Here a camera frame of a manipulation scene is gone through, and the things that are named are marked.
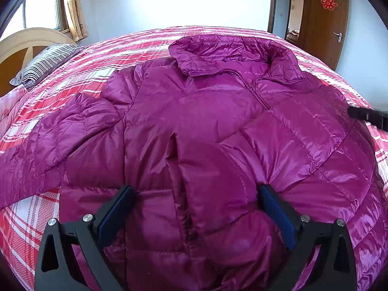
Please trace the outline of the magenta puffer jacket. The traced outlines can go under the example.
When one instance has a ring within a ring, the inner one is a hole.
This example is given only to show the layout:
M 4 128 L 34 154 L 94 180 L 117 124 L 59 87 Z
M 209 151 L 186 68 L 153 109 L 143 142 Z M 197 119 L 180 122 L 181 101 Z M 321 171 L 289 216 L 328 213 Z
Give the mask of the magenta puffer jacket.
M 287 257 L 257 204 L 271 185 L 313 220 L 345 221 L 356 285 L 387 263 L 375 143 L 335 87 L 262 38 L 181 38 L 114 72 L 1 155 L 1 207 L 59 188 L 60 220 L 137 193 L 108 264 L 130 290 L 262 290 Z

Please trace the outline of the red white plaid bedsheet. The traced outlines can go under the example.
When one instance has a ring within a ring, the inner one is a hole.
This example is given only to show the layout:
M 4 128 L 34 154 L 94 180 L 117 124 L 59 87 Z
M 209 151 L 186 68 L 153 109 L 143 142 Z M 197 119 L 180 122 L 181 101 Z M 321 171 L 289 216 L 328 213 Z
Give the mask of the red white plaid bedsheet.
M 341 91 L 350 105 L 370 107 L 350 84 L 321 60 L 277 35 L 242 28 L 178 26 L 130 33 L 84 47 L 83 51 L 48 75 L 33 90 L 1 138 L 1 152 L 22 143 L 43 116 L 62 108 L 75 94 L 87 93 L 98 97 L 113 71 L 165 57 L 173 41 L 200 34 L 242 35 L 274 40 L 293 51 L 302 70 Z M 59 198 L 60 192 L 54 190 L 26 198 L 1 210 L 3 261 L 25 290 L 33 289 L 38 242 L 45 222 L 58 216 Z

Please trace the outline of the red double happiness sticker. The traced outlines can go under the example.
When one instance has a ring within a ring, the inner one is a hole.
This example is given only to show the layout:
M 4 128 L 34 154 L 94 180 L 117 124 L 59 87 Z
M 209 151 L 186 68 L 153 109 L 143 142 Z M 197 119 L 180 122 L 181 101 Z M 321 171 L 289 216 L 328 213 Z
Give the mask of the red double happiness sticker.
M 322 4 L 322 7 L 329 11 L 333 11 L 338 6 L 335 0 L 320 0 L 320 2 Z

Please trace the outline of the brown wooden door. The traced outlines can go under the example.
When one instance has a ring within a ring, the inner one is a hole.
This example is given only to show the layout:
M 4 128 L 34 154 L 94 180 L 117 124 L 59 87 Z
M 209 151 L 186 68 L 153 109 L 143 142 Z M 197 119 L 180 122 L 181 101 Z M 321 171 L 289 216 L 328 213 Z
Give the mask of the brown wooden door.
M 338 6 L 329 11 L 320 0 L 304 0 L 299 46 L 335 70 L 345 41 L 349 0 L 335 0 Z M 342 41 L 333 33 L 341 32 Z

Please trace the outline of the pink floral quilt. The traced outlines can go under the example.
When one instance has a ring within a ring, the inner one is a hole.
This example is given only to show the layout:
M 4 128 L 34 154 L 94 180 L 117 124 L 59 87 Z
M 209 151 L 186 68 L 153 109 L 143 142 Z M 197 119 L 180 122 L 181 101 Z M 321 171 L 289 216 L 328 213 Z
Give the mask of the pink floral quilt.
M 12 89 L 5 96 L 1 97 L 0 106 L 0 137 L 8 131 L 13 121 L 15 121 L 19 110 L 25 102 L 30 98 L 30 92 L 25 88 L 24 85 Z

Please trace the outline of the striped pillow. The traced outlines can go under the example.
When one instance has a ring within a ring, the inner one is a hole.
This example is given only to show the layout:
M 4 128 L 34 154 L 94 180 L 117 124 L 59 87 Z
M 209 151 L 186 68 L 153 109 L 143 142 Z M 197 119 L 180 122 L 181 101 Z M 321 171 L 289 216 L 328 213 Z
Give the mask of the striped pillow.
M 54 43 L 49 45 L 21 69 L 9 83 L 13 86 L 24 85 L 26 89 L 31 89 L 82 50 L 83 46 L 77 44 Z

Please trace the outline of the beige wooden headboard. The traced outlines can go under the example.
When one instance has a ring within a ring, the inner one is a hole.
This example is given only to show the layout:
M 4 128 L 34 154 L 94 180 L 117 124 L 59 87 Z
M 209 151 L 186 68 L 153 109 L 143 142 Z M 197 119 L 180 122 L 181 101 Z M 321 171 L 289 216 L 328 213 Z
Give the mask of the beige wooden headboard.
M 12 80 L 34 57 L 54 43 L 73 44 L 65 34 L 49 28 L 28 28 L 1 41 L 1 96 L 14 88 Z

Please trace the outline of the yellow curtain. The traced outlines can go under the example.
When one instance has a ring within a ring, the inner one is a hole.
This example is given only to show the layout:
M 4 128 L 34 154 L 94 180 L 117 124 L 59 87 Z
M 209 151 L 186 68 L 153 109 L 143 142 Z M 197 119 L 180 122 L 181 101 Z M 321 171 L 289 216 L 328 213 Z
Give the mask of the yellow curtain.
M 68 29 L 75 42 L 89 36 L 81 9 L 81 0 L 64 0 Z

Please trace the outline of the window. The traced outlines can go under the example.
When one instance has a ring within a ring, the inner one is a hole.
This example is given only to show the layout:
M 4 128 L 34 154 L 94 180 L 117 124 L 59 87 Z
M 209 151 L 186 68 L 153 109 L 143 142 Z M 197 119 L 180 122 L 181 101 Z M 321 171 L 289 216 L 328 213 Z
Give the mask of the window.
M 1 40 L 27 28 L 67 31 L 64 0 L 24 0 L 1 34 Z

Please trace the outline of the dark wooden door frame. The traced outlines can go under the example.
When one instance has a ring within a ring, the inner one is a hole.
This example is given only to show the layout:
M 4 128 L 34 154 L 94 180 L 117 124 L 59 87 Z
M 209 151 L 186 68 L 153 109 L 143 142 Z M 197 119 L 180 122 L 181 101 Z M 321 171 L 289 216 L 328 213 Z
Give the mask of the dark wooden door frame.
M 304 0 L 271 0 L 268 31 L 287 39 L 300 30 Z

